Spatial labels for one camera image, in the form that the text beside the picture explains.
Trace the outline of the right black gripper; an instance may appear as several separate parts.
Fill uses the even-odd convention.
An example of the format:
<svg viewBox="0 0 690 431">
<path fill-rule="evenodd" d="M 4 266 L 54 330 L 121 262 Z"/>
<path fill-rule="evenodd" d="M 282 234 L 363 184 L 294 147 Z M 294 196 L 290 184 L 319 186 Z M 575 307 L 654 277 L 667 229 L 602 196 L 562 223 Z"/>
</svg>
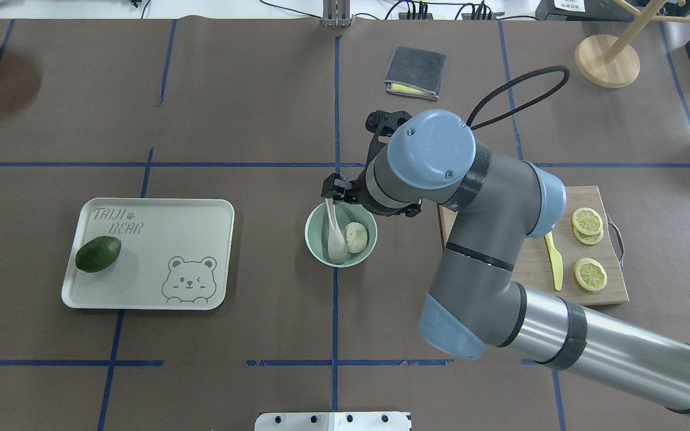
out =
<svg viewBox="0 0 690 431">
<path fill-rule="evenodd" d="M 390 197 L 376 180 L 375 170 L 364 170 L 354 181 L 347 181 L 345 175 L 331 174 L 324 180 L 321 196 L 334 202 L 353 204 L 356 201 L 376 216 L 415 217 L 422 212 L 422 199 L 403 202 Z"/>
</svg>

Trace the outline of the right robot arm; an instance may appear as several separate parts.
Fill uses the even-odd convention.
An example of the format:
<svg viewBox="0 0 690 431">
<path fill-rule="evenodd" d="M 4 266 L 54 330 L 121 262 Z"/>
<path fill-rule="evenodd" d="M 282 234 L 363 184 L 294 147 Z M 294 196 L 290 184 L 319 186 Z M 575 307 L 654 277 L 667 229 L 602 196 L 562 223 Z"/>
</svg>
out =
<svg viewBox="0 0 690 431">
<path fill-rule="evenodd" d="M 412 217 L 422 200 L 456 213 L 420 317 L 429 344 L 469 360 L 512 348 L 690 418 L 690 345 L 512 280 L 526 238 L 563 216 L 556 175 L 479 144 L 447 110 L 390 114 L 387 134 L 356 180 L 332 174 L 322 196 L 381 216 Z"/>
</svg>

